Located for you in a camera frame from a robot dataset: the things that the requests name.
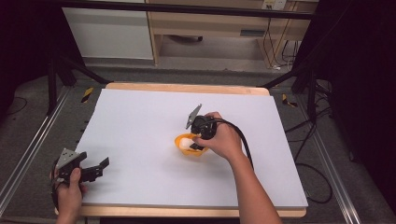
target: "white board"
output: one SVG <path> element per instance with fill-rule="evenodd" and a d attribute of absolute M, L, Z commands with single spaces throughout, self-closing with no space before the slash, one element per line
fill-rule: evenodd
<path fill-rule="evenodd" d="M 272 96 L 102 90 L 77 151 L 83 168 L 109 157 L 104 176 L 89 183 L 84 203 L 236 207 L 233 173 L 208 150 L 184 156 L 175 138 L 190 112 L 219 111 L 244 133 L 255 173 L 274 205 L 307 207 Z"/>

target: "white surface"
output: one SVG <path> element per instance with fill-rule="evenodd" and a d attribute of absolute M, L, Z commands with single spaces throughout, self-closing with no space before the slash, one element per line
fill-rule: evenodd
<path fill-rule="evenodd" d="M 64 8 L 64 15 L 83 57 L 153 59 L 146 12 Z"/>
<path fill-rule="evenodd" d="M 233 173 L 208 150 L 184 156 L 175 138 L 190 112 L 219 111 L 247 138 L 255 172 L 276 207 L 306 207 L 272 96 L 102 90 L 77 151 L 82 167 L 109 157 L 104 176 L 89 183 L 84 203 L 237 206 Z"/>

